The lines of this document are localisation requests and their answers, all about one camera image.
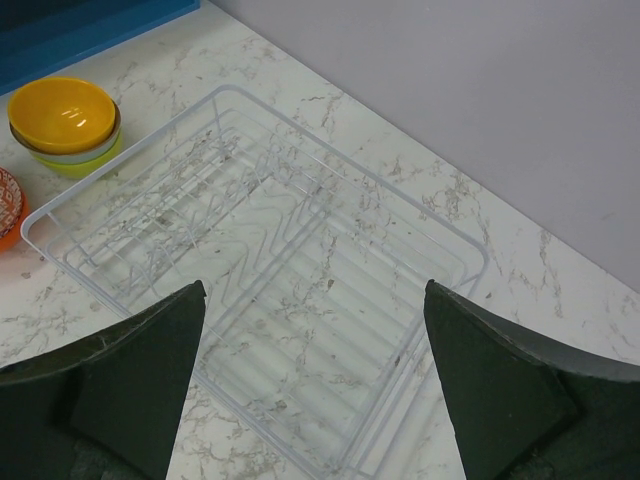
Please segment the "blue shelf unit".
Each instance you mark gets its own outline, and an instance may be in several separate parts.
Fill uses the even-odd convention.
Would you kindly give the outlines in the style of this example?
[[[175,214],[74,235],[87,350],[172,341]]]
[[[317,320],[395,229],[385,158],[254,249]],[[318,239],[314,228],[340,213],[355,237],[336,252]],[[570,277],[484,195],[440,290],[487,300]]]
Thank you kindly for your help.
[[[1,92],[191,13],[198,1],[3,1]]]

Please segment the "blue orange patterned bowl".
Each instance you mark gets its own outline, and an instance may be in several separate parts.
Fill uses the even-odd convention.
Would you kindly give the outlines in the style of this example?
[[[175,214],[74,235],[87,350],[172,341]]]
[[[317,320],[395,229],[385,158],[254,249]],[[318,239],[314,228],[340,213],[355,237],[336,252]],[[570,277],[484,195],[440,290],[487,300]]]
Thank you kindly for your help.
[[[10,172],[1,169],[1,237],[16,226],[23,207],[23,192],[18,181]]]

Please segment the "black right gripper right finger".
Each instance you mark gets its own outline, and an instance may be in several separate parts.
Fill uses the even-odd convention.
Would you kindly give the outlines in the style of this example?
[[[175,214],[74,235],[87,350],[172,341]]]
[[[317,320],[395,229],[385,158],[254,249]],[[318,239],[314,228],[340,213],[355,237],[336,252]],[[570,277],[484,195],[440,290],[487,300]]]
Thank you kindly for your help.
[[[636,479],[639,368],[430,280],[424,318],[469,479]]]

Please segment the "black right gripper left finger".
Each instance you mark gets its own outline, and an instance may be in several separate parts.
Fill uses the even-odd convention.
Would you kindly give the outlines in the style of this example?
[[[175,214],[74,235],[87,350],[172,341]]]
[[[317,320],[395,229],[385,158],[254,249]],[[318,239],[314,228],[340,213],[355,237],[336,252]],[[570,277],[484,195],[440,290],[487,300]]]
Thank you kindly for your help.
[[[2,367],[2,478],[165,478],[205,298],[195,281],[92,335]]]

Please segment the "yellow bowl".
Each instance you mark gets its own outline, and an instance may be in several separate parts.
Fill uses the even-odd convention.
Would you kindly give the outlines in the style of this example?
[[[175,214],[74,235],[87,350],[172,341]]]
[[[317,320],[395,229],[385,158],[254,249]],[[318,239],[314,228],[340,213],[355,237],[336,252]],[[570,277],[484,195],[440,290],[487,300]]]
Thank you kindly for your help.
[[[9,123],[33,147],[75,154],[106,140],[116,110],[99,86],[71,77],[47,77],[17,89],[8,102]]]

